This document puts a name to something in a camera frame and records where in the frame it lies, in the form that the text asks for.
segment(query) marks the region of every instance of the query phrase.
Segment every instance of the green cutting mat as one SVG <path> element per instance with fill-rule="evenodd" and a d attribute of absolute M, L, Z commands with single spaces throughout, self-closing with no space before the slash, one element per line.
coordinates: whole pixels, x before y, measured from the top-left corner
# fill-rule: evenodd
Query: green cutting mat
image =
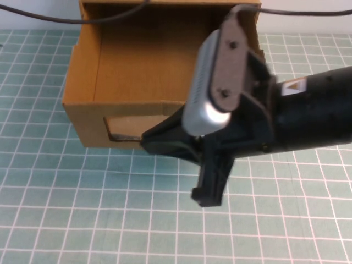
<path fill-rule="evenodd" d="M 352 261 L 352 145 L 239 159 L 224 203 L 197 168 L 83 148 L 61 106 L 77 31 L 0 31 L 0 264 Z M 348 35 L 260 35 L 288 80 L 352 65 Z"/>

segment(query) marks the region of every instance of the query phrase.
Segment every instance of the grid pattern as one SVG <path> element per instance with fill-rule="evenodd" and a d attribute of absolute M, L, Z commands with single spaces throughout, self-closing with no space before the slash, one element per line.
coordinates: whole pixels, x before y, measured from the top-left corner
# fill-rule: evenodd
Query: grid pattern
<path fill-rule="evenodd" d="M 352 262 L 352 145 L 242 158 L 222 207 L 197 168 L 83 148 L 61 95 L 78 31 L 0 30 L 0 264 Z M 260 35 L 280 80 L 352 65 L 349 35 Z"/>

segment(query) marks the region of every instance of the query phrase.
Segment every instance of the warning label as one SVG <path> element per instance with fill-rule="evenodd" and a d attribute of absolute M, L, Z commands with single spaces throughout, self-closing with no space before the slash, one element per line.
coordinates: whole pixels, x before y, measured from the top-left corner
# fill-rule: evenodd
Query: warning label
<path fill-rule="evenodd" d="M 293 81 L 284 82 L 281 89 L 281 95 L 294 95 L 307 90 L 307 79 L 297 79 Z"/>

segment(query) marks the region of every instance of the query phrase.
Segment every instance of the bolt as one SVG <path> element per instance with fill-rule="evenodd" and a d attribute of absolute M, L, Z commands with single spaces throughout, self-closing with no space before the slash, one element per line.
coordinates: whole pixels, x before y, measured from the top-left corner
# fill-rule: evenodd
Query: bolt
<path fill-rule="evenodd" d="M 230 90 L 227 89 L 219 89 L 219 92 L 223 98 L 227 98 L 231 94 Z"/>
<path fill-rule="evenodd" d="M 236 41 L 231 41 L 229 46 L 230 46 L 231 50 L 234 50 L 235 48 L 237 48 L 237 42 Z"/>

